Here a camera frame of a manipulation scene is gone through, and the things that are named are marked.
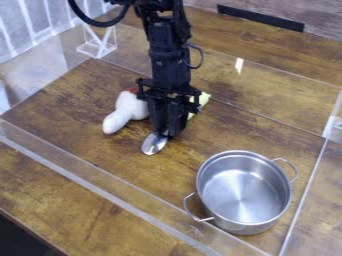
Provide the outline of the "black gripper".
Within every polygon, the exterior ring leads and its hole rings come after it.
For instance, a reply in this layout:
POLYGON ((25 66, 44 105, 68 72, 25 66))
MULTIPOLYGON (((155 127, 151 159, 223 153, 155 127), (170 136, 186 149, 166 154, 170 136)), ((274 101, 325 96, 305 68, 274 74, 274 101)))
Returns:
POLYGON ((191 66, 188 48, 168 52, 150 50, 148 55, 152 78, 136 80, 138 98, 148 102, 154 129, 166 131, 168 128, 168 135, 175 137, 186 128, 188 112, 200 112, 202 92, 191 86, 191 70, 199 66, 191 66))

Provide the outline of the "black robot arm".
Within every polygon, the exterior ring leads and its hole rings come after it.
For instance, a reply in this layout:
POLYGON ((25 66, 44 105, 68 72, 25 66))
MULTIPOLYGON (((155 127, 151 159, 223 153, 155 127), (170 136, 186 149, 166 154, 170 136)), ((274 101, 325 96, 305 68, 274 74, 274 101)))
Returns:
POLYGON ((188 43, 191 25, 183 0, 105 0, 134 7, 150 43, 152 78, 136 80, 138 98, 147 102, 154 131, 175 137, 187 126, 188 114, 200 112, 202 91, 191 86, 192 66, 188 43))

